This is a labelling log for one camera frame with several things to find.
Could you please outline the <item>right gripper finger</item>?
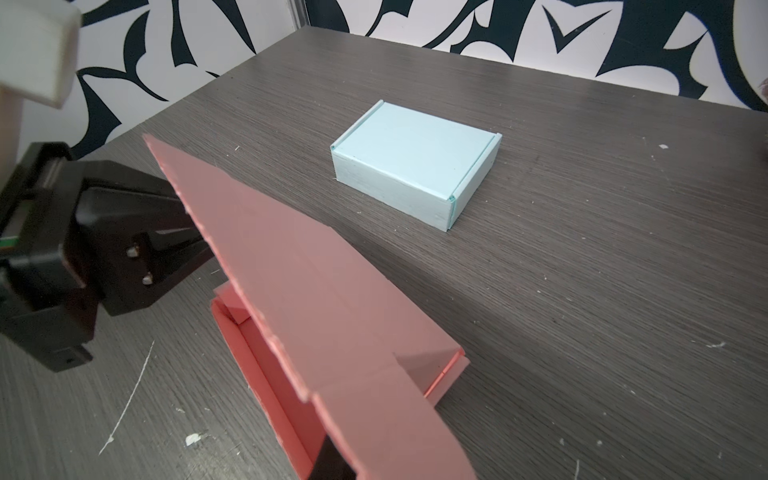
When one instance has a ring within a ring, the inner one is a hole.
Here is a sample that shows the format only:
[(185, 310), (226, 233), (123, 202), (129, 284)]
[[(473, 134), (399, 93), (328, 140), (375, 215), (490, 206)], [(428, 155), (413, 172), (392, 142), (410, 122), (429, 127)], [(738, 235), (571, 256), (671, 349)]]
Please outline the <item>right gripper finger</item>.
[(329, 436), (324, 438), (308, 480), (356, 480), (357, 474)]

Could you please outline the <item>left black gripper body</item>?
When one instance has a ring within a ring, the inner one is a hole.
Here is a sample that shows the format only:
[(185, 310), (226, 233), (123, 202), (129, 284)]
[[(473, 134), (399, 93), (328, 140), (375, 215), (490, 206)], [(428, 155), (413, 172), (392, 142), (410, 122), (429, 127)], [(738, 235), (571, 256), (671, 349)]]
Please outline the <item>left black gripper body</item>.
[(67, 144), (32, 144), (1, 191), (1, 333), (53, 372), (84, 365), (99, 295), (75, 211), (82, 168)]

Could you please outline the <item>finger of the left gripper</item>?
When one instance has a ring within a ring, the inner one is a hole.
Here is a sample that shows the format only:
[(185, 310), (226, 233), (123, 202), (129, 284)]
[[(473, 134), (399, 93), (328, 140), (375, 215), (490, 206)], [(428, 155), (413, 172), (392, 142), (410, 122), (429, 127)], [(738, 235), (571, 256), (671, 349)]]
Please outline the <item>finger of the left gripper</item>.
[(112, 316), (151, 306), (213, 258), (169, 181), (114, 161), (83, 164), (75, 222)]

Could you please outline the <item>pink paper box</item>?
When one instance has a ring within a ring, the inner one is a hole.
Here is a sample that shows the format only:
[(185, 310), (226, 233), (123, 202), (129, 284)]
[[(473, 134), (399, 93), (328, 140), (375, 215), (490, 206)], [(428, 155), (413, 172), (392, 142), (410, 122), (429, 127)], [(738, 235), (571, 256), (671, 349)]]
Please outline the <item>pink paper box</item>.
[(332, 228), (153, 136), (227, 282), (212, 313), (296, 475), (329, 436), (359, 479), (471, 479), (435, 406), (460, 345)]

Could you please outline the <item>light blue paper box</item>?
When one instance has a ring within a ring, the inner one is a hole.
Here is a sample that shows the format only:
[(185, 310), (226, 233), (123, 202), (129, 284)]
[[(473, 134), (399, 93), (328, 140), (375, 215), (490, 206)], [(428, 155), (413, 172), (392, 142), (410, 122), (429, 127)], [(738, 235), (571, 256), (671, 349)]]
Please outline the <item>light blue paper box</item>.
[(380, 100), (330, 153), (339, 182), (446, 232), (489, 173), (501, 141), (500, 133)]

